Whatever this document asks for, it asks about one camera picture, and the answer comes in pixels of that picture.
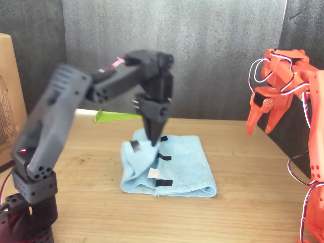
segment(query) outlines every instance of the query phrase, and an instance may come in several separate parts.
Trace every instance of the folded towel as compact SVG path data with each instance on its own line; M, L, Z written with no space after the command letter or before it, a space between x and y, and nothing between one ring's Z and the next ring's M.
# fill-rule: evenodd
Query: folded towel
M121 147L124 174L121 189L128 193L168 196L216 195L216 184L199 137L163 135L155 147L144 129Z

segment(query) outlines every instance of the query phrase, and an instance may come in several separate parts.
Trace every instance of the red wire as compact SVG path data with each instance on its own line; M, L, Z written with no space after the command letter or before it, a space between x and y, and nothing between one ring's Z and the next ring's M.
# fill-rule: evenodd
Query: red wire
M8 181L8 179L9 179L10 175L11 175L11 172L9 172L9 174L7 175L7 177L5 178L5 180L4 180L3 184L2 184L2 187L1 187L1 190L0 190L0 198L2 198L2 194L4 192L5 185L6 185L7 181Z

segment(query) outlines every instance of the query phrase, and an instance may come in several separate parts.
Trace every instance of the green plastic piece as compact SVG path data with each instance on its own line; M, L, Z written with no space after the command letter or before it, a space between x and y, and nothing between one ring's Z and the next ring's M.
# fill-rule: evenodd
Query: green plastic piece
M110 111L102 111L102 108L98 111L95 117L97 123L111 122L112 120L124 120L131 118L141 118L140 115L117 113Z

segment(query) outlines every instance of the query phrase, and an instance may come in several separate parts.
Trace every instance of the gray fabric backdrop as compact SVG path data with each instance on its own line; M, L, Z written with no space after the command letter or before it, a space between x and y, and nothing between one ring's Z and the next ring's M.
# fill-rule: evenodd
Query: gray fabric backdrop
M12 37L27 112L66 62L62 0L0 0L0 33Z
M171 53L173 117L245 120L249 67L278 46L285 6L285 0L63 0L67 63L91 71L129 50ZM134 112L137 91L104 110Z

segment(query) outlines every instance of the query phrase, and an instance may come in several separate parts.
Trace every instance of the wood grain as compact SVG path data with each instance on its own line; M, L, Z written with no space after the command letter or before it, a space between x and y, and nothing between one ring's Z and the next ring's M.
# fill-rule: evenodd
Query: wood grain
M76 117L55 167L56 243L297 241L306 187L259 128L249 137L243 121L170 119L165 133L200 137L217 185L214 198L184 198L120 190L120 146L141 127L140 119ZM10 181L5 195L14 191Z

